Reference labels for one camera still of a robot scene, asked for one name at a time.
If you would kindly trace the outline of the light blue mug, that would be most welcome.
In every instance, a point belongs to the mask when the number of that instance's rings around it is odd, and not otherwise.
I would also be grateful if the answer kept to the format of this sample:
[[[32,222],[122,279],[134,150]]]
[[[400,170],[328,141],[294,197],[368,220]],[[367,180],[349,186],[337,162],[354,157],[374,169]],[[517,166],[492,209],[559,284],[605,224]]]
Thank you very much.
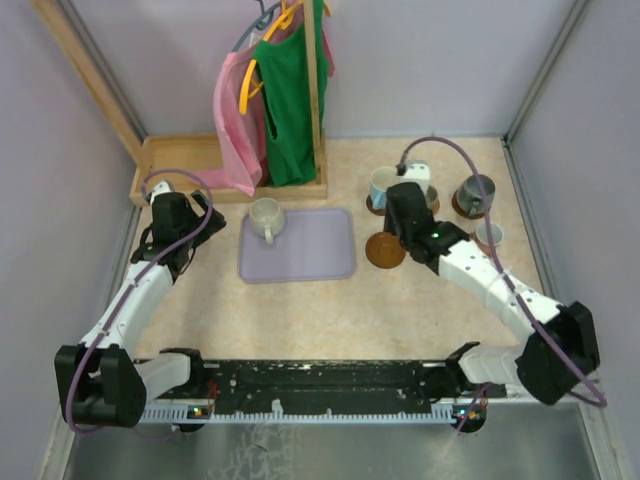
[[[401,178],[397,175],[395,167],[380,167],[372,172],[369,198],[374,210],[384,210],[386,208],[387,190],[400,180]]]

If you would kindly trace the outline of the orange printed mug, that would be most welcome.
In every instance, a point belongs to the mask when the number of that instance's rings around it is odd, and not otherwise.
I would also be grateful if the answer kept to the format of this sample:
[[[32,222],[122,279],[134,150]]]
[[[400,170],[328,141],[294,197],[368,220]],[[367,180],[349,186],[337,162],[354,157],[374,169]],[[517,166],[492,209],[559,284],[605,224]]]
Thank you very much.
[[[504,232],[499,224],[490,223],[486,225],[485,223],[481,223],[476,228],[475,232],[475,240],[483,249],[490,249],[490,244],[492,244],[495,248],[497,248],[504,239]]]

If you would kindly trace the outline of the small olive green cup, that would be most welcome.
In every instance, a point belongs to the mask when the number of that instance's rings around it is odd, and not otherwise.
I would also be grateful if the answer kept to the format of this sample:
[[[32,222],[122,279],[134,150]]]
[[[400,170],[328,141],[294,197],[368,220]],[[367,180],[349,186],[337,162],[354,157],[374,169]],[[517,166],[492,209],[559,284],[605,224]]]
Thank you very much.
[[[427,208],[436,215],[440,210],[440,198],[438,190],[430,185],[425,194]]]

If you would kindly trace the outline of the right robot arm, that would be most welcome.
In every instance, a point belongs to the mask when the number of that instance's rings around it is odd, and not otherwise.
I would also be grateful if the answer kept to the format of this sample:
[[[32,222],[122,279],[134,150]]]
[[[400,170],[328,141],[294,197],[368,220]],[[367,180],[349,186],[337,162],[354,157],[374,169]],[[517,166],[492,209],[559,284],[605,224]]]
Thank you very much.
[[[411,258],[472,294],[517,338],[513,346],[470,343],[454,352],[448,387],[470,395],[484,383],[522,386],[546,405],[557,403],[600,366],[592,314],[579,302],[560,304],[496,268],[456,224],[427,206],[430,169],[402,167],[386,191],[384,228]]]

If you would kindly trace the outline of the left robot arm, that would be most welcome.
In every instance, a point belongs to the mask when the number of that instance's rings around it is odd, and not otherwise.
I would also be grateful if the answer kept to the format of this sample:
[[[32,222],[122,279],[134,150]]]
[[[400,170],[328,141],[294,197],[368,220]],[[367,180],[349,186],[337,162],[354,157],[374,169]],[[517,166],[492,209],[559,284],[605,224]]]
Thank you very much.
[[[134,428],[147,404],[171,390],[194,397],[208,384],[201,353],[168,348],[137,364],[137,345],[165,295],[186,272],[199,246],[226,221],[201,184],[190,195],[161,181],[143,191],[152,222],[132,254],[125,280],[96,325],[54,357],[62,417],[75,433]]]

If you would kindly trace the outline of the white speckled mug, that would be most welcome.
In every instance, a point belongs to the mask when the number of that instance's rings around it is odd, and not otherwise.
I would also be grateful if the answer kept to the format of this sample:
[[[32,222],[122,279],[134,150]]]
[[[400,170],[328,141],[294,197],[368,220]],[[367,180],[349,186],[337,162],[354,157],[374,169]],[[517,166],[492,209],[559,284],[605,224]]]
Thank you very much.
[[[272,198],[260,198],[249,209],[249,222],[255,235],[273,245],[275,238],[286,226],[286,215],[281,205]]]

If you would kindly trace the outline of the dark green speckled mug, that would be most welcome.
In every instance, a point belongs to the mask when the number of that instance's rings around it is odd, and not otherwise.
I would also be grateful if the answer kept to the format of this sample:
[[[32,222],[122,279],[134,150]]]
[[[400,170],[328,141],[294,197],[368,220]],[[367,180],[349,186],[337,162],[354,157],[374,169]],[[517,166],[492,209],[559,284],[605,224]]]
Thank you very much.
[[[486,200],[490,195],[495,198],[496,185],[494,181],[486,175],[471,175],[458,187],[457,190],[466,195],[481,196],[483,200]]]

